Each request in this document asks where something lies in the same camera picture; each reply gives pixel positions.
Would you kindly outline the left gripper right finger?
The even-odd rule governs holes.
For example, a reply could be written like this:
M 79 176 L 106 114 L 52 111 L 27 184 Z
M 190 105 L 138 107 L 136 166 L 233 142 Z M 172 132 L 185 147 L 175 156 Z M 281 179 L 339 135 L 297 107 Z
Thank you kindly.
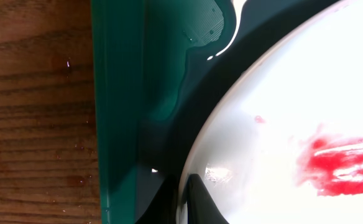
M 198 174 L 188 177 L 185 199 L 188 224 L 228 224 Z

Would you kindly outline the light blue plate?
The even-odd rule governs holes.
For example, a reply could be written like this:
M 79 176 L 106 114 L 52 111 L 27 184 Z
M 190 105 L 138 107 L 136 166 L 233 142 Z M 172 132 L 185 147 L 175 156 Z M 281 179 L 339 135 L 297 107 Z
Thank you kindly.
M 202 127 L 198 174 L 228 223 L 363 223 L 363 1 L 338 1 L 270 48 Z

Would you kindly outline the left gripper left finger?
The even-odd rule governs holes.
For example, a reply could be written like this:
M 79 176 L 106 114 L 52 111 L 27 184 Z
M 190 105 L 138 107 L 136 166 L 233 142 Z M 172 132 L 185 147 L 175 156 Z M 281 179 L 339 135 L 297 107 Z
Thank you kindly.
M 136 224 L 176 224 L 177 188 L 176 177 L 168 176 Z

